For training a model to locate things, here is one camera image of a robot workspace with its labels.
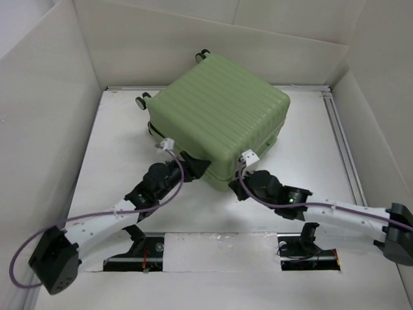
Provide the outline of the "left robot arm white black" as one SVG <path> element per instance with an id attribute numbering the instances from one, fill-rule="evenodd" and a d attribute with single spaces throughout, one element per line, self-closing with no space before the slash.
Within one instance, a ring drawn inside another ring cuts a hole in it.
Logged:
<path id="1" fill-rule="evenodd" d="M 111 235 L 126 231 L 121 248 L 139 255 L 145 235 L 137 223 L 173 200 L 184 183 L 200 179 L 211 162 L 182 151 L 165 163 L 154 163 L 131 192 L 110 210 L 77 216 L 78 224 L 62 229 L 58 224 L 43 231 L 28 264 L 50 295 L 68 288 L 77 278 L 83 258 L 91 248 Z"/>

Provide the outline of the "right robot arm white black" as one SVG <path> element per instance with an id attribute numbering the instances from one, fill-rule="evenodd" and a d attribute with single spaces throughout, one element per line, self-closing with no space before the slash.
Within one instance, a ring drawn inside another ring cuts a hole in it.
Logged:
<path id="1" fill-rule="evenodd" d="M 302 251 L 303 259 L 344 247 L 412 265 L 412 213 L 403 204 L 374 208 L 334 202 L 307 189 L 283 185 L 267 170 L 239 171 L 228 186 L 240 201 L 251 198 L 286 220 L 303 222 L 298 240 L 283 246 Z"/>

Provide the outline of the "green suitcase blue lining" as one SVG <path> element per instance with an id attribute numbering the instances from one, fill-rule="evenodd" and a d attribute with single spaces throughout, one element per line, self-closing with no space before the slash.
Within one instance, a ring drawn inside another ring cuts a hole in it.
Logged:
<path id="1" fill-rule="evenodd" d="M 290 97 L 251 71 L 204 49 L 197 64 L 157 94 L 142 93 L 156 142 L 174 140 L 176 152 L 210 162 L 203 179 L 227 191 L 238 159 L 252 150 L 262 158 L 285 124 Z"/>

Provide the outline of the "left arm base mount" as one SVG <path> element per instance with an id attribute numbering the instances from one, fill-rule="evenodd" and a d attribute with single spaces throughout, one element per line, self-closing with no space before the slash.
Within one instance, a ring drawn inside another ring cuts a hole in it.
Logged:
<path id="1" fill-rule="evenodd" d="M 104 272 L 162 272 L 165 233 L 145 234 L 137 225 L 125 227 L 126 250 L 121 250 L 103 262 Z"/>

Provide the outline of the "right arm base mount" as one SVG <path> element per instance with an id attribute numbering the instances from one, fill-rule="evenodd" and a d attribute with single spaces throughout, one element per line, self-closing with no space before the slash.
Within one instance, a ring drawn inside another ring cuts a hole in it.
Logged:
<path id="1" fill-rule="evenodd" d="M 324 250 L 315 244 L 318 223 L 304 224 L 300 233 L 277 235 L 282 271 L 340 271 L 335 249 Z"/>

